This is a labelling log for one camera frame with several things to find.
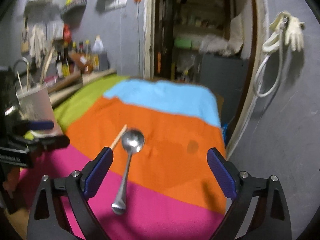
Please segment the red plastic bag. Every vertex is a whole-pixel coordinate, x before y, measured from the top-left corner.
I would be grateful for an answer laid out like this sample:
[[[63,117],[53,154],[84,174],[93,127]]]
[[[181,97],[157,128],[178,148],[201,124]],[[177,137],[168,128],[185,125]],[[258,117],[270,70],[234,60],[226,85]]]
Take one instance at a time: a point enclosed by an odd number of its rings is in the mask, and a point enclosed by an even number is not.
[[[67,42],[68,44],[71,43],[71,41],[72,41],[72,33],[71,33],[69,25],[67,25],[67,24],[63,25],[63,40],[65,42]]]

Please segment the chrome kitchen faucet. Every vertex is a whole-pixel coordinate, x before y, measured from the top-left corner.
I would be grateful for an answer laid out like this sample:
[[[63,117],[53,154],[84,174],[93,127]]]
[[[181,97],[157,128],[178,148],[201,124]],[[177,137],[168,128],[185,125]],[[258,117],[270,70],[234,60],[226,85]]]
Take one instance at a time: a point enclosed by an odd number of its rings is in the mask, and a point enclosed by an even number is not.
[[[30,63],[26,57],[19,58],[13,65],[12,71],[14,72],[14,87],[16,88],[16,83],[21,82],[21,78],[25,77],[26,86],[29,87],[30,84]]]

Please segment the dark sauce bottle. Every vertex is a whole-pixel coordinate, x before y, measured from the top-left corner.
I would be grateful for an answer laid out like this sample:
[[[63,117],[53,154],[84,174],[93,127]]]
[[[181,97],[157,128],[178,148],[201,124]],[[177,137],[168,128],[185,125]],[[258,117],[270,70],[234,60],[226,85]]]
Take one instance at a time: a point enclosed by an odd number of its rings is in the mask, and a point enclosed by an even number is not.
[[[62,74],[63,77],[67,77],[70,75],[69,71],[69,56],[68,56],[68,46],[65,45],[63,48],[63,59],[62,59]]]

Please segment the cream rubber glove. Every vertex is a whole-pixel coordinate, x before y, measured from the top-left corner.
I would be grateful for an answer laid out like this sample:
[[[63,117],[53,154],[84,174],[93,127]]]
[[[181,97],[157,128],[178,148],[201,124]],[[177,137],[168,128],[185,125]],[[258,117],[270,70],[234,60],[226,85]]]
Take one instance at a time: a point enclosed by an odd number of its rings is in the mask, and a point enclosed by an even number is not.
[[[279,31],[285,20],[287,20],[287,25],[284,30],[284,44],[286,46],[290,45],[292,51],[301,51],[304,48],[302,33],[304,22],[300,22],[297,17],[292,16],[288,11],[282,11],[270,24],[270,29]]]

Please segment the grey cabinet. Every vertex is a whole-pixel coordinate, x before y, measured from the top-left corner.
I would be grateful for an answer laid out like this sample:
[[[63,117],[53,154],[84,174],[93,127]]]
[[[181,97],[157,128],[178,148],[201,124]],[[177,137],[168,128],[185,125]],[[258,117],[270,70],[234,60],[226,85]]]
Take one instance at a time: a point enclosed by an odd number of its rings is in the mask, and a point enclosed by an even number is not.
[[[239,57],[202,55],[199,83],[223,97],[221,124],[236,115],[248,71],[248,60]]]

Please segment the white wall socket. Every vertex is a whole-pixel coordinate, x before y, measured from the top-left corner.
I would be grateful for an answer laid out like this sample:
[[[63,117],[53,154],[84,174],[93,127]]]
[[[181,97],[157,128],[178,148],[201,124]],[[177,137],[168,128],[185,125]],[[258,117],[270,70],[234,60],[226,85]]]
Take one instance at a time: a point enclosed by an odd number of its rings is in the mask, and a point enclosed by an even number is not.
[[[111,11],[126,7],[127,0],[107,0],[105,2],[105,11]]]

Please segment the wooden knife holder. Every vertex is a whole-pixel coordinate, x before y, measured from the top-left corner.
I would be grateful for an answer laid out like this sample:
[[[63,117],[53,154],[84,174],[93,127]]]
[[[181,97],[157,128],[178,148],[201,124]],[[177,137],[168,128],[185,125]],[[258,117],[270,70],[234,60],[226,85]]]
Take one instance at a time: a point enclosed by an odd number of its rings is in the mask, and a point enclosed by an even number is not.
[[[28,18],[25,16],[23,18],[23,29],[21,32],[21,53],[27,53],[29,51],[29,28],[28,28]]]

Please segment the hanging beige towel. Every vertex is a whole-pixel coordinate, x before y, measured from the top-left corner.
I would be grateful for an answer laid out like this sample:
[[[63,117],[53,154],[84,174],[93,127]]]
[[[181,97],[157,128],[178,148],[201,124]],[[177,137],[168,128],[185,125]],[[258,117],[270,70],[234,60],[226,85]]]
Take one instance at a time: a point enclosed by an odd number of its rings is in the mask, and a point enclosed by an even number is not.
[[[47,53],[47,39],[41,25],[34,25],[29,40],[30,57],[35,60],[37,68],[42,66]]]

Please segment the white plastic utensil holder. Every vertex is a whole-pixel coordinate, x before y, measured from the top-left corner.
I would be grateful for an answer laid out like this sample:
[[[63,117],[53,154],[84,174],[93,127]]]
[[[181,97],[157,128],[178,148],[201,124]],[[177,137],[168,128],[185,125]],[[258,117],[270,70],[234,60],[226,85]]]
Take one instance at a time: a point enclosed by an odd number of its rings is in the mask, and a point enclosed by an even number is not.
[[[31,129],[31,134],[36,138],[53,137],[62,135],[61,127],[57,124],[53,108],[45,84],[16,92],[23,116],[30,121],[52,121],[54,127],[49,130]]]

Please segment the silver metal spoon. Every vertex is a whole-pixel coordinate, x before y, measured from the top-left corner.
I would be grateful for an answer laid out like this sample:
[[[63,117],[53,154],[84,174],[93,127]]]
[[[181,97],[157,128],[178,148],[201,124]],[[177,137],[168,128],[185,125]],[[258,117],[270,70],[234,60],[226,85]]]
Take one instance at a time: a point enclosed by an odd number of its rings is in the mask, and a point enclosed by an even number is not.
[[[123,215],[126,211],[127,180],[132,156],[139,153],[145,145],[145,137],[138,129],[128,129],[121,137],[121,145],[127,153],[127,161],[121,184],[111,209],[116,215]]]

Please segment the grey wall shelf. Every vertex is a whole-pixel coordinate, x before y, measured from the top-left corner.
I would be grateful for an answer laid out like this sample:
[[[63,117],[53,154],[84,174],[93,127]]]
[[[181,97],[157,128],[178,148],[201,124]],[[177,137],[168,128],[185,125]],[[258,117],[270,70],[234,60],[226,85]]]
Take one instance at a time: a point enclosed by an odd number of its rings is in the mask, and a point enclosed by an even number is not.
[[[79,8],[79,7],[85,7],[87,4],[87,0],[74,0],[71,1],[68,5],[65,5],[61,10],[61,15],[65,15],[69,13],[70,11]]]

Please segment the multicoloured striped cloth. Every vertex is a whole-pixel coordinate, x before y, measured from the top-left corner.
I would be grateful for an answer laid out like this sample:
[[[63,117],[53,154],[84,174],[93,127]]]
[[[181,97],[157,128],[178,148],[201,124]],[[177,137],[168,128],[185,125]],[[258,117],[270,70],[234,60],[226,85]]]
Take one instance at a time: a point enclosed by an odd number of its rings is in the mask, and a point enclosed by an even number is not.
[[[18,188],[33,202],[41,177],[80,170],[114,142],[124,126],[145,136],[133,155],[127,209],[115,215],[127,154],[114,148],[113,163],[89,205],[112,239],[208,239],[221,223],[226,199],[208,164],[207,152],[225,152],[216,96],[208,89],[169,81],[107,77],[79,90],[54,111],[70,139],[23,170]]]

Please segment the clear plastic bag on cabinet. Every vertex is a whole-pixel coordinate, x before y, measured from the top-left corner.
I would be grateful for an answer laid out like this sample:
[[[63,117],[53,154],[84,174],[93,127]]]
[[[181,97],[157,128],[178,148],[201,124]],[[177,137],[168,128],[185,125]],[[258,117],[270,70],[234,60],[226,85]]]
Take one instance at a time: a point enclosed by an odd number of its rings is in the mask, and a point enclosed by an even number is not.
[[[206,35],[199,47],[199,52],[202,54],[218,54],[221,56],[234,56],[237,54],[244,44],[244,39],[238,37],[231,37],[226,40],[217,35]]]

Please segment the green box on shelf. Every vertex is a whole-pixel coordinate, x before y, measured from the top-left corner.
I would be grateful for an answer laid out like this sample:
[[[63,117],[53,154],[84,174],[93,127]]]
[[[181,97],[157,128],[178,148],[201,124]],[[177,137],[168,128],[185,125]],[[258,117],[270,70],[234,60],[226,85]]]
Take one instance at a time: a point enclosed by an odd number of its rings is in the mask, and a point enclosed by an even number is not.
[[[192,40],[189,38],[181,38],[177,37],[174,40],[174,47],[180,49],[191,49],[192,47]]]

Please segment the white wall box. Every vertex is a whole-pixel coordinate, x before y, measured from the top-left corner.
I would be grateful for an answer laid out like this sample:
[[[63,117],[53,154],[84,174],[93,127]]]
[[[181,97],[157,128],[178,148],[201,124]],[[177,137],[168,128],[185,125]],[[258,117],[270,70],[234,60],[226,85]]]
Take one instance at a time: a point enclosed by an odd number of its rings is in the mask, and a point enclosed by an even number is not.
[[[51,21],[47,24],[48,40],[62,40],[63,39],[64,22],[62,20]]]

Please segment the wooden chopstick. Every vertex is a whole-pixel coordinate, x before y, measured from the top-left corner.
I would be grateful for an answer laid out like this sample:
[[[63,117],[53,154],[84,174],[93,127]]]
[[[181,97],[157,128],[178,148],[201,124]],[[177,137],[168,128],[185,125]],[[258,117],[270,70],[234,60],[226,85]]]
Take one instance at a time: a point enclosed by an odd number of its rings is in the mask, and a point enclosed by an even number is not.
[[[114,148],[116,147],[116,145],[118,144],[118,142],[120,141],[121,137],[123,136],[123,134],[126,132],[127,130],[127,125],[124,125],[121,129],[121,131],[119,132],[119,134],[116,136],[116,138],[114,139],[114,141],[112,142],[110,149],[114,150]]]

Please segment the clear oil jug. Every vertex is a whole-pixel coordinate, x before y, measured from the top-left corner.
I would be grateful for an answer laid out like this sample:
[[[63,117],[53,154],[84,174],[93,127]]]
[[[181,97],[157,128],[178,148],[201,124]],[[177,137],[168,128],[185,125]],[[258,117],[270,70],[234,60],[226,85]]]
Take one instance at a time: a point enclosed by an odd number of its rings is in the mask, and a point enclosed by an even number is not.
[[[99,55],[99,54],[102,54],[103,52],[104,52],[103,42],[101,40],[101,37],[99,35],[97,35],[95,37],[95,42],[92,47],[92,53]]]

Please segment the white pillow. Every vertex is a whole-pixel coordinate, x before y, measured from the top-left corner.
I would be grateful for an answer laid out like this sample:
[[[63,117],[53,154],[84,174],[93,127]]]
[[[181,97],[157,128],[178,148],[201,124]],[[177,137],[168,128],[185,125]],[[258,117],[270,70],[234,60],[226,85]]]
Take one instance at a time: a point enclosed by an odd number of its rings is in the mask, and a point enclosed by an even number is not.
[[[228,48],[235,53],[238,53],[244,44],[244,27],[242,14],[233,18],[230,22],[230,37]]]

